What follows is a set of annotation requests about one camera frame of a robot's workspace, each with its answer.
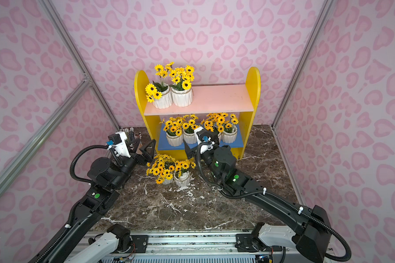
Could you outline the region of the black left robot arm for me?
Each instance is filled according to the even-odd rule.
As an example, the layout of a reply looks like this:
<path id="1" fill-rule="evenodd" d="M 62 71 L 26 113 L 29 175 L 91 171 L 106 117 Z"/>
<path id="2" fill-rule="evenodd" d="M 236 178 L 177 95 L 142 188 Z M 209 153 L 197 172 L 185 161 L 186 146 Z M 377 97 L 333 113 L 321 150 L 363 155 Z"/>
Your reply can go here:
<path id="1" fill-rule="evenodd" d="M 94 226 L 115 204 L 122 189 L 131 178 L 136 165 L 145 166 L 154 159 L 156 140 L 139 147 L 140 139 L 124 143 L 140 149 L 141 153 L 132 153 L 123 157 L 116 153 L 113 145 L 92 145 L 82 149 L 70 165 L 70 176 L 83 183 L 89 183 L 90 189 L 70 209 L 64 226 L 54 235 L 45 247 L 36 254 L 32 263 L 62 263 L 75 249 L 84 235 Z M 75 167 L 80 157 L 88 151 L 103 149 L 111 152 L 112 158 L 96 159 L 87 173 L 87 178 L 78 177 Z"/>

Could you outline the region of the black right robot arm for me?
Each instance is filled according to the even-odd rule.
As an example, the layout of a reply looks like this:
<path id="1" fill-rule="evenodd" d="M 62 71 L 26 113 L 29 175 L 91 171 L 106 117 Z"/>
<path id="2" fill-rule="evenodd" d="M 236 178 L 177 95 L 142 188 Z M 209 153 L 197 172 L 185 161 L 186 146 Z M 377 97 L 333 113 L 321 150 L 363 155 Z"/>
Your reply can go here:
<path id="1" fill-rule="evenodd" d="M 306 259 L 322 263 L 325 258 L 347 262 L 352 251 L 347 241 L 331 227 L 326 210 L 286 200 L 263 187 L 251 176 L 236 168 L 237 159 L 228 146 L 201 142 L 196 147 L 185 145 L 188 159 L 194 158 L 200 177 L 228 199 L 244 199 L 270 213 L 294 235 L 283 247 L 295 247 Z"/>

